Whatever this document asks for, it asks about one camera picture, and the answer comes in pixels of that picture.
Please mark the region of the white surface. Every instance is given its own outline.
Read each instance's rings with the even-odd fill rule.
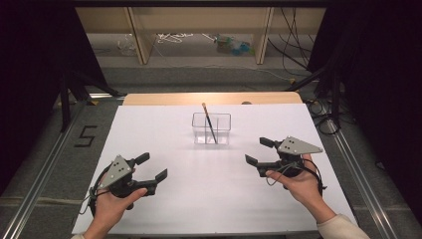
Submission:
[[[260,161],[279,159],[274,148],[259,144],[260,136],[283,140],[291,135],[323,148],[306,105],[208,106],[209,113],[231,114],[229,145],[194,143],[192,115],[201,111],[201,106],[119,107],[91,185],[118,154],[131,159],[150,153],[150,160],[135,167],[135,180],[152,179],[165,168],[168,177],[155,195],[135,202],[110,234],[268,235],[317,230],[289,191],[279,183],[269,186],[245,161],[245,154]],[[327,204],[355,223],[327,155],[315,153],[313,159],[327,186]],[[84,232],[91,220],[89,210],[80,215],[73,233]]]

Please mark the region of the tripod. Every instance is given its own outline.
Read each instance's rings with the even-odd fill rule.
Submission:
[[[331,110],[326,115],[326,120],[332,120],[336,125],[336,133],[340,129],[339,124],[339,101],[340,82],[345,77],[345,69],[350,68],[350,62],[359,46],[360,36],[375,8],[374,1],[366,1],[359,4],[357,10],[350,19],[340,35],[340,38],[326,64],[315,71],[309,77],[292,85],[287,92],[294,92],[306,86],[312,81],[319,80],[316,86],[316,97],[326,97],[331,92]]]
[[[71,121],[71,106],[69,103],[68,89],[74,94],[78,101],[86,101],[90,98],[90,94],[85,89],[85,84],[92,85],[98,89],[112,95],[113,97],[124,97],[126,94],[119,93],[118,91],[110,88],[106,84],[96,81],[87,75],[70,71],[62,77],[60,85],[60,97],[62,101],[62,129],[65,131]]]

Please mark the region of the sleeve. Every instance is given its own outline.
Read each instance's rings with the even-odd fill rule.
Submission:
[[[328,221],[318,224],[317,230],[324,239],[369,239],[369,237],[348,217],[338,214]]]
[[[73,236],[71,239],[85,239],[85,237],[84,235],[80,234],[80,235]]]

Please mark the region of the stick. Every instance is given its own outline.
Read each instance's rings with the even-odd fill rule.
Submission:
[[[211,120],[210,120],[210,117],[208,116],[208,111],[207,111],[207,107],[205,106],[205,103],[202,103],[202,108],[204,108],[205,116],[207,117],[208,123],[210,124],[212,136],[214,137],[214,141],[217,144],[218,143],[217,138],[215,138],[214,129],[212,128]]]

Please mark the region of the metal rail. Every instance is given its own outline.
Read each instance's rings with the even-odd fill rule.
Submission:
[[[70,133],[72,132],[73,126],[77,121],[82,109],[84,108],[84,103],[77,103],[74,109],[74,117],[69,123],[68,128],[59,134],[56,143],[54,144],[52,150],[50,151],[49,156],[47,157],[46,162],[41,168],[40,172],[37,175],[34,183],[32,184],[30,190],[23,199],[21,205],[19,206],[17,212],[10,220],[9,225],[6,229],[6,232],[3,235],[3,239],[17,239],[19,238],[22,230],[25,227],[26,222],[28,221],[37,199],[43,191],[58,159],[60,158],[62,151],[66,145],[66,142],[69,138]]]
[[[332,121],[329,122],[331,129],[335,128],[335,125]],[[379,233],[384,239],[395,239],[398,238],[395,233],[391,221],[382,207],[379,199],[375,195],[375,192],[372,190],[369,181],[367,180],[363,170],[361,169],[359,163],[356,160],[350,146],[347,143],[347,140],[344,137],[344,134],[340,130],[334,135],[335,142],[337,143],[338,148],[341,151],[341,154],[344,157],[344,161],[347,164],[348,169],[351,172],[351,175],[356,182],[357,188],[362,195],[363,200],[366,203],[366,206],[372,215],[372,218],[378,227]]]

